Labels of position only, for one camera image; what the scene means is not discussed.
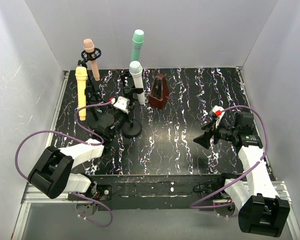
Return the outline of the tall black clip stand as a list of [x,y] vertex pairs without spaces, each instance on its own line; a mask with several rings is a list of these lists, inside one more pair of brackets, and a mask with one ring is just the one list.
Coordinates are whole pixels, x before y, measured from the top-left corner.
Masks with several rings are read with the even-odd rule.
[[142,132],[142,124],[140,121],[135,119],[135,100],[134,94],[143,93],[142,88],[137,88],[134,85],[132,87],[124,87],[123,88],[124,97],[129,100],[127,109],[128,109],[128,119],[123,124],[121,131],[124,137],[126,138],[134,138],[138,137]]

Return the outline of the small black tripod clip stand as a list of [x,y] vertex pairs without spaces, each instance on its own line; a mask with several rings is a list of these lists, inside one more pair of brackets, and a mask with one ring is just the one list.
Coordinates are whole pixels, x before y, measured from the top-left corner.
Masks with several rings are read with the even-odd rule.
[[129,79],[132,78],[130,72],[128,70],[123,70],[120,73],[120,80],[122,82],[123,87],[126,87],[128,84]]

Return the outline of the white microphone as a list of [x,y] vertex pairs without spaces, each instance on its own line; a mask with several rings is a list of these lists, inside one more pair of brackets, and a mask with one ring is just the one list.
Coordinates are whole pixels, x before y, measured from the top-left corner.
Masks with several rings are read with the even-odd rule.
[[134,86],[136,88],[141,88],[143,90],[142,93],[137,94],[137,99],[141,105],[144,105],[146,103],[146,98],[145,98],[144,84],[142,78],[143,68],[141,66],[141,63],[136,60],[132,61],[129,64],[129,73],[133,78]]

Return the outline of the yellow microphone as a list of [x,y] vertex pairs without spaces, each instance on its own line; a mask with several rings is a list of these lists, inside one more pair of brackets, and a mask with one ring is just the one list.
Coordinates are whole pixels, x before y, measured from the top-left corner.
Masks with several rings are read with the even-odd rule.
[[77,81],[77,100],[78,100],[78,109],[81,109],[86,106],[86,87],[87,87],[87,79],[88,73],[87,69],[83,66],[78,66],[75,69],[75,78]]

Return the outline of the black tripod shock-mount stand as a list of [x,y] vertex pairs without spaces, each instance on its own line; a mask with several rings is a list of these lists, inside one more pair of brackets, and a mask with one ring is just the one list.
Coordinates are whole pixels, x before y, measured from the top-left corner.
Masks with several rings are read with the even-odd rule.
[[[95,47],[96,59],[98,59],[102,52],[99,48]],[[96,88],[96,85],[93,83],[92,78],[89,75],[89,70],[87,66],[87,62],[90,62],[90,58],[88,54],[83,50],[81,52],[81,59],[78,60],[77,65],[80,67],[85,67],[87,70],[87,87],[85,89],[86,101],[87,105],[97,104],[97,103],[105,103],[106,101],[101,95],[101,90]]]

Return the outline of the teal microphone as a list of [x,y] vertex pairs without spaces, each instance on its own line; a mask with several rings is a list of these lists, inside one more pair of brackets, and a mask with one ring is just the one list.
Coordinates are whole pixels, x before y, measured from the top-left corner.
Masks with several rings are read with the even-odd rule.
[[132,51],[130,61],[138,61],[140,57],[141,47],[144,43],[145,33],[141,29],[136,29],[132,37]]

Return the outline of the pink microphone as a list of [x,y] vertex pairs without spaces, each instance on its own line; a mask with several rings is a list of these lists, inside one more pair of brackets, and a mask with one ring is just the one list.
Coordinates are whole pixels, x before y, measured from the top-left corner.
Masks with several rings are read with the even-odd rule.
[[83,48],[85,52],[88,54],[88,57],[90,59],[90,66],[93,73],[93,77],[96,81],[100,80],[100,73],[97,63],[97,54],[95,51],[95,45],[93,41],[89,38],[85,39],[83,41]]

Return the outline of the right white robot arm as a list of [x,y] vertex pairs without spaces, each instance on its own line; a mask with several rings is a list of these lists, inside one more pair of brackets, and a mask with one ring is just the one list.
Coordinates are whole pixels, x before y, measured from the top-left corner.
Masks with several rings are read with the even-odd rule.
[[218,188],[202,198],[205,201],[220,192],[225,192],[238,210],[238,224],[243,233],[278,238],[281,236],[290,213],[288,200],[282,199],[272,184],[266,162],[266,148],[254,134],[254,114],[239,111],[234,125],[228,125],[223,116],[225,109],[214,106],[210,111],[212,121],[201,129],[203,135],[193,141],[208,149],[213,139],[232,143],[243,166],[243,174],[222,174]]

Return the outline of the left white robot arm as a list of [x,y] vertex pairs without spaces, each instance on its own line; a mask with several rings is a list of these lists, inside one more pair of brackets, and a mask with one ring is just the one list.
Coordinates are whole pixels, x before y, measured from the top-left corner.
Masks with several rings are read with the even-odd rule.
[[99,158],[119,134],[137,137],[142,125],[134,118],[134,104],[113,104],[114,112],[102,115],[96,122],[93,137],[70,147],[48,146],[30,171],[27,180],[50,199],[65,192],[98,199],[97,183],[85,173],[73,173],[78,165]]

